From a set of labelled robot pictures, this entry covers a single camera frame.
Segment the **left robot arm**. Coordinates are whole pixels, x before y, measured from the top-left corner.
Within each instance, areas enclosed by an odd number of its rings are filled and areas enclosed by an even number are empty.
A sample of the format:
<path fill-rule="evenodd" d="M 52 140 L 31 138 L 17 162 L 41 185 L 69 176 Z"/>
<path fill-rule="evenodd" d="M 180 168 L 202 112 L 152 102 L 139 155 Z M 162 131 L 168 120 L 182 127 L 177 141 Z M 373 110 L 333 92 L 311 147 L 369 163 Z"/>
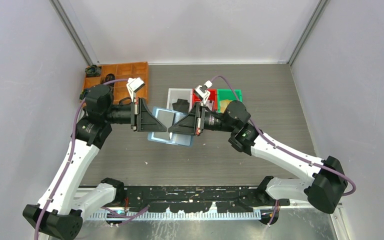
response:
<path fill-rule="evenodd" d="M 36 204 L 28 204 L 23 217 L 34 228 L 34 238 L 45 234 L 60 240 L 73 240 L 83 222 L 98 209 L 126 202 L 123 182 L 105 178 L 85 196 L 75 199 L 78 186 L 88 167 L 102 149 L 113 124 L 129 124 L 137 132 L 165 132 L 166 127 L 137 97 L 144 86 L 139 78 L 127 80 L 130 103 L 114 104 L 109 83 L 86 91 L 75 113 L 68 151 L 51 184 Z"/>

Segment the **blue leather card holder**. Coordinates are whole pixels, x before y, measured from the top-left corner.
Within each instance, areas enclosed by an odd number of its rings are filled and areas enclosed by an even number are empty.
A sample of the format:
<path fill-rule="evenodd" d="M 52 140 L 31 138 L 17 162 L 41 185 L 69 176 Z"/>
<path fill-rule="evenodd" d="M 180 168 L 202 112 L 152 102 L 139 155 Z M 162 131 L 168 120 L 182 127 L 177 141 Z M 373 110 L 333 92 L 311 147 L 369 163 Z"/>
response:
<path fill-rule="evenodd" d="M 166 108 L 156 107 L 156 106 L 153 108 L 152 114 L 156 117 L 156 113 L 159 110 L 169 111 L 169 112 L 175 113 L 175 119 L 174 119 L 174 123 L 172 125 L 174 125 L 181 118 L 186 116 L 185 113 L 175 111 L 175 110 L 169 110 Z M 162 143 L 162 144 L 185 146 L 185 147 L 190 147 L 193 145 L 193 140 L 194 140 L 193 136 L 171 133 L 171 132 L 168 132 L 169 127 L 166 126 L 166 128 L 167 128 L 166 132 L 150 132 L 147 136 L 147 140 L 150 142 L 157 142 L 157 143 Z"/>

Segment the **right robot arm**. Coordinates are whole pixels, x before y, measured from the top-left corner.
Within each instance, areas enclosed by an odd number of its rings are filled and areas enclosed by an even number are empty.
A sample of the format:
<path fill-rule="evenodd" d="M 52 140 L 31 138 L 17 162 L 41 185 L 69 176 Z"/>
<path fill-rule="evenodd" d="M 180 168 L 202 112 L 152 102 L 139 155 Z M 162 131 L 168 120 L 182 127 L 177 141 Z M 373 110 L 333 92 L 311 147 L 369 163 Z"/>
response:
<path fill-rule="evenodd" d="M 241 101 L 231 101 L 223 113 L 195 103 L 186 116 L 168 128 L 170 133 L 191 136 L 199 136 L 204 130 L 229 132 L 228 142 L 236 151 L 267 160 L 295 175 L 290 179 L 266 176 L 257 190 L 257 198 L 263 205 L 293 199 L 332 214 L 341 198 L 353 193 L 346 192 L 351 180 L 337 158 L 311 156 L 275 140 L 252 124 L 251 115 Z"/>

